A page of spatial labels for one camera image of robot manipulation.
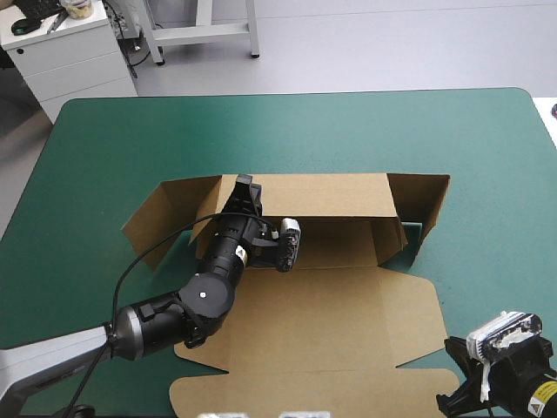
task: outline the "white drawer cabinet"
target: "white drawer cabinet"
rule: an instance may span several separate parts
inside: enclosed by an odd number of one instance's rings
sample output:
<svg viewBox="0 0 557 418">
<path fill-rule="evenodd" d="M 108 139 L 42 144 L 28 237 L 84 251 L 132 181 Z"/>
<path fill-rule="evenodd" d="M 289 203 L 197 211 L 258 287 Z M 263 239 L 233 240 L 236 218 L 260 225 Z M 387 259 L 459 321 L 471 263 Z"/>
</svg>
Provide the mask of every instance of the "white drawer cabinet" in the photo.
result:
<svg viewBox="0 0 557 418">
<path fill-rule="evenodd" d="M 95 57 L 25 77 L 39 102 L 125 78 L 129 75 L 120 52 Z"/>
<path fill-rule="evenodd" d="M 130 78 L 120 78 L 119 80 L 96 85 L 89 89 L 75 91 L 57 98 L 51 98 L 40 102 L 40 104 L 50 120 L 54 120 L 62 109 L 62 106 L 73 98 L 125 98 L 130 96 L 130 89 L 133 89 L 133 83 Z"/>
<path fill-rule="evenodd" d="M 11 60 L 24 77 L 111 52 L 120 52 L 120 49 L 112 30 L 107 30 L 105 26 L 8 50 Z"/>
<path fill-rule="evenodd" d="M 72 98 L 137 96 L 102 2 L 92 1 L 91 17 L 67 18 L 50 34 L 56 17 L 15 37 L 10 27 L 23 14 L 16 6 L 0 10 L 0 44 L 53 123 Z"/>
</svg>

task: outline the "black cable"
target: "black cable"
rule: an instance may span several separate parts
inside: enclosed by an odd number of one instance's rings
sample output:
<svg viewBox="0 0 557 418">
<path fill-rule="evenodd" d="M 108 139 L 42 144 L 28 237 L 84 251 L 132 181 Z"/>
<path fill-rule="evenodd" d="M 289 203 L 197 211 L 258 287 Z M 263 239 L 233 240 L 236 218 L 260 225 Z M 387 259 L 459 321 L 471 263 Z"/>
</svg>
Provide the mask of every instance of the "black cable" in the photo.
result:
<svg viewBox="0 0 557 418">
<path fill-rule="evenodd" d="M 164 29 L 164 27 L 161 24 L 155 24 L 155 26 L 158 26 L 160 29 Z M 147 59 L 151 54 L 151 51 L 147 52 L 145 54 L 145 56 L 143 58 L 141 58 L 138 62 L 136 62 L 135 64 L 130 64 L 130 67 L 137 67 L 138 65 L 142 64 L 145 59 Z"/>
<path fill-rule="evenodd" d="M 140 65 L 141 63 L 143 63 L 143 61 L 144 61 L 145 59 L 147 59 L 147 57 L 150 56 L 150 54 L 151 54 L 151 51 L 147 52 L 147 53 L 145 54 L 145 56 L 144 56 L 143 58 L 141 58 L 137 63 L 135 63 L 135 64 L 130 64 L 130 66 L 131 66 L 131 67 L 137 67 L 138 65 Z"/>
<path fill-rule="evenodd" d="M 107 0 L 103 0 L 103 3 L 106 4 L 112 10 L 112 15 L 114 16 L 114 22 L 116 22 L 116 25 L 120 31 L 120 37 L 122 38 L 122 41 L 124 41 L 124 31 L 122 30 L 122 25 L 120 24 L 120 17 L 118 17 L 118 14 L 112 7 L 112 4 L 110 4 Z M 128 55 L 128 51 L 125 49 L 125 47 L 122 48 L 122 52 L 124 54 L 125 63 L 128 65 L 128 68 L 130 69 L 131 75 L 134 78 L 137 78 L 138 74 L 133 69 L 133 66 L 130 63 L 130 56 Z"/>
<path fill-rule="evenodd" d="M 183 233 L 184 231 L 188 231 L 189 229 L 191 229 L 194 225 L 196 225 L 199 222 L 202 222 L 204 220 L 208 220 L 208 219 L 215 219 L 215 218 L 219 218 L 221 216 L 245 216 L 247 218 L 252 218 L 255 220 L 258 220 L 259 222 L 262 222 L 264 224 L 267 224 L 268 226 L 270 226 L 271 228 L 274 228 L 274 225 L 269 222 L 267 219 L 263 219 L 260 218 L 259 216 L 256 215 L 251 215 L 249 213 L 242 213 L 242 212 L 221 212 L 221 213 L 212 213 L 210 215 L 206 215 L 206 216 L 202 216 L 201 218 L 197 218 L 195 219 L 193 222 L 190 222 L 184 226 L 182 226 L 181 228 L 179 228 L 177 231 L 174 231 L 173 233 L 171 233 L 170 235 L 168 235 L 167 237 L 163 238 L 162 240 L 160 240 L 158 243 L 154 244 L 153 246 L 150 246 L 149 248 L 147 248 L 146 250 L 144 250 L 143 252 L 141 252 L 128 266 L 127 268 L 124 270 L 124 272 L 120 275 L 120 278 L 118 279 L 118 282 L 116 284 L 116 287 L 114 289 L 114 296 L 112 298 L 112 320 L 111 320 L 111 331 L 115 332 L 116 330 L 116 319 L 117 319 L 117 308 L 118 308 L 118 295 L 120 293 L 120 287 L 122 287 L 122 283 L 124 283 L 125 278 L 128 276 L 128 274 L 131 272 L 131 270 L 133 270 L 133 267 L 136 266 L 136 264 L 141 261 L 148 253 L 156 250 L 157 248 L 159 248 L 160 246 L 162 246 L 165 242 L 168 242 L 169 240 L 173 239 L 174 237 L 176 237 L 177 235 L 179 235 L 180 233 Z"/>
<path fill-rule="evenodd" d="M 153 311 L 155 312 L 155 314 L 160 314 L 160 313 L 164 312 L 166 309 L 168 309 L 169 307 L 174 307 L 174 306 L 177 306 L 179 308 L 182 308 L 182 310 L 184 310 L 184 308 L 182 307 L 182 303 L 180 303 L 180 300 L 178 298 L 175 298 L 175 300 L 171 300 L 169 302 L 166 302 L 161 307 L 153 308 Z"/>
<path fill-rule="evenodd" d="M 106 348 L 108 348 L 108 342 L 105 342 L 103 344 L 103 346 L 98 349 L 97 355 L 95 355 L 95 358 L 93 359 L 93 361 L 91 362 L 91 364 L 87 368 L 87 371 L 85 372 L 85 376 L 81 380 L 81 382 L 79 383 L 79 386 L 77 387 L 76 392 L 73 394 L 73 397 L 71 398 L 71 401 L 68 404 L 68 407 L 64 411 L 64 414 L 62 415 L 62 418 L 68 418 L 70 416 L 71 410 L 76 405 L 77 398 L 79 398 L 79 395 L 83 392 L 83 390 L 85 388 L 85 385 L 87 384 L 87 381 L 89 380 L 89 378 L 93 374 L 93 370 L 95 370 L 95 367 L 101 361 L 101 358 L 103 357 L 103 354 L 106 351 Z"/>
</svg>

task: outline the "warning label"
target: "warning label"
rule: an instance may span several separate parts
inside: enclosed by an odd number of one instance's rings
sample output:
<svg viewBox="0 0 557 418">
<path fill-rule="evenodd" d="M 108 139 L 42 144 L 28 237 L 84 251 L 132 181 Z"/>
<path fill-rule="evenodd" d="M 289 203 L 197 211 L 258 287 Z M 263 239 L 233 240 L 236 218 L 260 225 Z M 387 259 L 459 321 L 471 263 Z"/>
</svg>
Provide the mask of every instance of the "warning label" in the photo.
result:
<svg viewBox="0 0 557 418">
<path fill-rule="evenodd" d="M 547 401 L 555 394 L 557 394 L 557 381 L 546 381 L 532 394 L 528 403 L 528 412 L 537 418 L 541 418 Z"/>
</svg>

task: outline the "yellow sticker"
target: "yellow sticker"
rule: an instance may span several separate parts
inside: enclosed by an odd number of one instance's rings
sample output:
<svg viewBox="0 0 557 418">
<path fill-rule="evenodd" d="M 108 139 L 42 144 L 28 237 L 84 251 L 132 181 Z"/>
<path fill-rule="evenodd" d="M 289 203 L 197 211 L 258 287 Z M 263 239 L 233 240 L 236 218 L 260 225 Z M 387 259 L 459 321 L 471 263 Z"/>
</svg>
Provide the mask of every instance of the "yellow sticker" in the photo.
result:
<svg viewBox="0 0 557 418">
<path fill-rule="evenodd" d="M 543 403 L 547 403 L 554 394 L 557 394 L 557 381 L 546 381 L 536 389 L 532 397 L 538 398 Z"/>
</svg>

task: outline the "white object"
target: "white object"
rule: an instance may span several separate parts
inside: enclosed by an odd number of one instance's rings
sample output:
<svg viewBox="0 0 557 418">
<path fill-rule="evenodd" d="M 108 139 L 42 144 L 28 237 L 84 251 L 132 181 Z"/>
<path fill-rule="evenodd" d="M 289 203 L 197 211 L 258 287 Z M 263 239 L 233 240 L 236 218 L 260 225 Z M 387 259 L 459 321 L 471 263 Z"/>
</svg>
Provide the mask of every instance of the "white object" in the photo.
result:
<svg viewBox="0 0 557 418">
<path fill-rule="evenodd" d="M 331 418 L 331 413 L 327 411 L 318 412 L 283 412 L 279 418 Z"/>
<path fill-rule="evenodd" d="M 93 14 L 91 0 L 60 0 L 72 19 L 85 19 Z"/>
<path fill-rule="evenodd" d="M 169 45 L 206 44 L 210 42 L 250 39 L 252 57 L 259 56 L 258 26 L 254 0 L 245 0 L 247 24 L 212 24 L 212 0 L 198 0 L 196 25 L 185 28 L 158 29 L 148 0 L 136 0 L 136 12 L 149 45 L 151 57 L 164 62 L 160 47 Z"/>
<path fill-rule="evenodd" d="M 557 104 L 557 98 L 533 98 L 532 100 L 540 113 L 547 132 L 549 132 L 551 139 L 557 147 L 557 119 L 551 114 L 551 110 Z"/>
<path fill-rule="evenodd" d="M 537 418 L 541 418 L 545 407 L 546 404 L 544 402 L 533 396 L 528 403 L 528 412 Z"/>
<path fill-rule="evenodd" d="M 238 413 L 224 413 L 224 414 L 200 414 L 198 418 L 250 418 L 248 415 L 238 412 Z"/>
<path fill-rule="evenodd" d="M 481 390 L 480 390 L 480 402 L 489 401 L 489 372 L 491 370 L 491 361 L 487 359 L 482 353 L 481 345 L 485 341 L 488 335 L 504 327 L 506 324 L 513 322 L 517 318 L 521 317 L 523 313 L 521 312 L 501 312 L 501 315 L 490 320 L 487 324 L 482 327 L 472 331 L 466 337 L 466 349 L 468 354 L 473 359 L 480 361 L 483 364 L 483 373 L 481 376 Z"/>
<path fill-rule="evenodd" d="M 66 18 L 47 34 L 56 19 L 48 17 L 38 30 L 18 37 L 11 25 L 23 13 L 15 5 L 0 10 L 0 44 L 52 123 L 72 98 L 137 96 L 102 2 L 91 5 L 90 17 Z"/>
</svg>

